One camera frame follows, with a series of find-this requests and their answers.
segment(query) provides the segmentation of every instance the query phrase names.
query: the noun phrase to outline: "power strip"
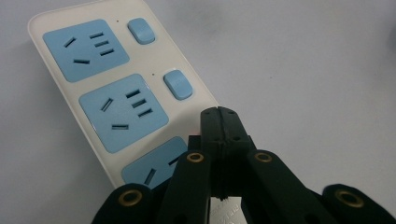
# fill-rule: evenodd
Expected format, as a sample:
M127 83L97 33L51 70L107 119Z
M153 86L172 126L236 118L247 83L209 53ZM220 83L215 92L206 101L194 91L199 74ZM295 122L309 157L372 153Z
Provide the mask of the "power strip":
M218 105L140 0L42 13L29 33L114 187L169 178Z

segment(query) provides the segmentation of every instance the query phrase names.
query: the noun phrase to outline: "blue switch button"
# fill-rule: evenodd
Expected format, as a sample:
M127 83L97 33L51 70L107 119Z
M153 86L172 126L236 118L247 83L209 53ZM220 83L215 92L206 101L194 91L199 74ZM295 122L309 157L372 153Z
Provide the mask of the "blue switch button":
M137 18L129 21L128 29L131 31L136 41L141 45L147 45L155 40L154 32L143 18Z
M180 70L167 73L163 80L179 101L185 100L192 95L192 86Z

